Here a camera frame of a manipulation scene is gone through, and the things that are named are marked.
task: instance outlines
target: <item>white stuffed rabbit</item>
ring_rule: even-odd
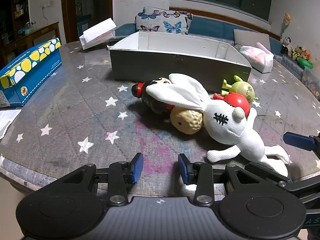
[[[261,163],[283,176],[288,176],[285,164],[290,163],[287,152],[280,146],[264,146],[259,134],[253,130],[257,116],[250,109],[248,119],[240,107],[233,107],[223,100],[212,100],[204,87],[194,78],[183,74],[170,74],[172,84],[153,84],[146,92],[158,101],[188,109],[200,110],[209,135],[216,141],[232,147],[207,152],[207,159],[214,163],[241,154],[251,162]],[[269,159],[267,155],[277,156],[280,160]]]

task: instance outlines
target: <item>gray box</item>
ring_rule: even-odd
[[[116,80],[144,82],[171,73],[198,80],[205,89],[221,91],[234,75],[248,81],[251,66],[230,44],[173,33],[137,32],[110,47]]]

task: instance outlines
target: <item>beige textured ball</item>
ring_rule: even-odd
[[[180,132],[194,134],[201,129],[203,118],[198,110],[175,106],[170,112],[170,120]]]

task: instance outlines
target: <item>yellow polka dot pattern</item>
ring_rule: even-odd
[[[39,46],[38,49],[33,51],[27,58],[18,62],[14,67],[0,77],[2,87],[8,88],[9,86],[18,83],[27,72],[29,72],[33,67],[36,67],[37,63],[60,46],[61,43],[58,38],[52,39],[51,41]]]

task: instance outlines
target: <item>doorway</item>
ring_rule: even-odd
[[[66,42],[78,41],[86,29],[112,15],[112,0],[61,0]]]

